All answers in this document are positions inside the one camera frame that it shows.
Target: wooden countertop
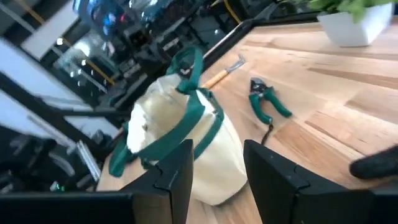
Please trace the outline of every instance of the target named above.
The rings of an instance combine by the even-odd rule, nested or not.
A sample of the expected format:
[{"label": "wooden countertop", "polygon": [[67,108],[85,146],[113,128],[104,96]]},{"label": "wooden countertop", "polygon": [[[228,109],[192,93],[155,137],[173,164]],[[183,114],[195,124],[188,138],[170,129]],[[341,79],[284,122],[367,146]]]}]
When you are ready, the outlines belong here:
[{"label": "wooden countertop", "polygon": [[[294,113],[286,119],[263,104],[275,126],[267,147],[347,188],[385,181],[358,180],[348,165],[398,143],[398,23],[372,46],[358,48],[334,46],[317,23],[257,27],[209,68],[202,82],[232,65],[238,53],[246,64],[212,90],[242,142],[260,141],[267,130],[248,100],[250,78],[259,77]],[[219,207],[191,200],[187,223],[261,220],[246,186]]]}]

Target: green pruner handle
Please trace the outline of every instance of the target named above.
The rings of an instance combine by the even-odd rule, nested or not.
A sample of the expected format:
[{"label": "green pruner handle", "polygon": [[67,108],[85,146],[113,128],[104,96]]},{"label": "green pruner handle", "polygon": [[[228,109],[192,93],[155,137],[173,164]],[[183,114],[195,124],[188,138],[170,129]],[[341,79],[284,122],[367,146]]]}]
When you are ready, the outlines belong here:
[{"label": "green pruner handle", "polygon": [[261,110],[260,96],[258,94],[250,94],[249,100],[250,100],[251,107],[253,108],[254,113],[256,114],[257,118],[260,119],[260,121],[263,122],[264,124],[271,124],[272,118],[270,116],[266,115]]},{"label": "green pruner handle", "polygon": [[274,93],[274,87],[270,87],[266,89],[263,93],[264,99],[270,101],[272,105],[274,105],[275,109],[285,118],[288,118],[292,115],[288,109],[286,109],[283,104],[276,98]]}]

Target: wooden handle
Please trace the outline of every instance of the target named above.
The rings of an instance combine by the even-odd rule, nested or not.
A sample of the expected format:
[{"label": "wooden handle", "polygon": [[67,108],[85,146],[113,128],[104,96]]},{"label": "wooden handle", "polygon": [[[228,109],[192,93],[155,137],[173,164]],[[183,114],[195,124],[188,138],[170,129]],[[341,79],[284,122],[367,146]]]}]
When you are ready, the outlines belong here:
[{"label": "wooden handle", "polygon": [[228,75],[228,72],[226,70],[222,70],[217,75],[215,75],[213,78],[208,80],[205,84],[202,85],[203,88],[210,89],[213,86],[215,86],[219,81],[225,78],[225,76]]}]

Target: white pot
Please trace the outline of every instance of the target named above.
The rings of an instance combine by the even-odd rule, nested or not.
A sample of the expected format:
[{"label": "white pot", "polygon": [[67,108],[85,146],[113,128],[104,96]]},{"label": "white pot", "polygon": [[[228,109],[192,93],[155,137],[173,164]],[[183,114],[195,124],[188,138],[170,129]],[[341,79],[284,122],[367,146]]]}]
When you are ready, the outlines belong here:
[{"label": "white pot", "polygon": [[394,13],[393,3],[366,9],[366,15],[358,23],[351,14],[339,12],[318,15],[318,20],[329,39],[340,47],[369,45],[390,24]]}]

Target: pruning shears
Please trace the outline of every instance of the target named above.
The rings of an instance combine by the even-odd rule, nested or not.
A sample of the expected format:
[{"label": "pruning shears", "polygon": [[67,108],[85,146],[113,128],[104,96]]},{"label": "pruning shears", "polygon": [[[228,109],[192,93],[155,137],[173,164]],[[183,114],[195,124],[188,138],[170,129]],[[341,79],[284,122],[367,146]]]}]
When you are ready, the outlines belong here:
[{"label": "pruning shears", "polygon": [[275,109],[285,118],[292,115],[288,109],[278,100],[274,93],[274,87],[268,87],[260,78],[251,78],[250,80],[250,104],[256,114],[256,116],[264,124],[272,124],[272,117],[266,115],[261,110],[261,100],[267,100],[274,105]]}]

